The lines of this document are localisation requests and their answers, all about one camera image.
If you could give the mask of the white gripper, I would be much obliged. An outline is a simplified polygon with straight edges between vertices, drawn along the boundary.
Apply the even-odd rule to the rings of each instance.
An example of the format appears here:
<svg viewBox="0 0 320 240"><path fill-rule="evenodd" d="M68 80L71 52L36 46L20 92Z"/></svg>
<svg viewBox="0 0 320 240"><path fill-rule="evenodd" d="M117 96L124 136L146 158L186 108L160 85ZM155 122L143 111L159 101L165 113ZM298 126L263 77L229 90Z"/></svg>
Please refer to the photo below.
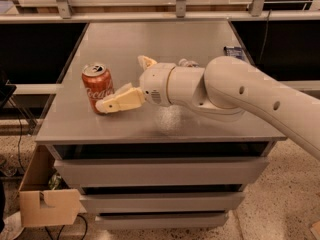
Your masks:
<svg viewBox="0 0 320 240"><path fill-rule="evenodd" d="M145 70L139 78L140 87L125 84L114 94L98 100L95 107L102 113L115 113L139 108L146 100L154 105L168 107L171 105L167 85L174 63L157 63L144 55L138 57L139 65Z"/></svg>

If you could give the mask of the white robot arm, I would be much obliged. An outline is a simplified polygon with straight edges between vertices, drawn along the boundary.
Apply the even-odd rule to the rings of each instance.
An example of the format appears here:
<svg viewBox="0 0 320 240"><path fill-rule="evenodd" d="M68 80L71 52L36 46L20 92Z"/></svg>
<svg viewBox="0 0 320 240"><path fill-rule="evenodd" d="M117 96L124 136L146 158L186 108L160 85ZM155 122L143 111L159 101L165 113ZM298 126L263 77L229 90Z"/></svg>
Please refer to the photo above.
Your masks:
<svg viewBox="0 0 320 240"><path fill-rule="evenodd" d="M263 119L320 159L320 102L231 56L204 68L138 58L144 72L137 87L128 83L96 103L102 113L138 108L144 102L180 105L215 120L236 120L244 112Z"/></svg>

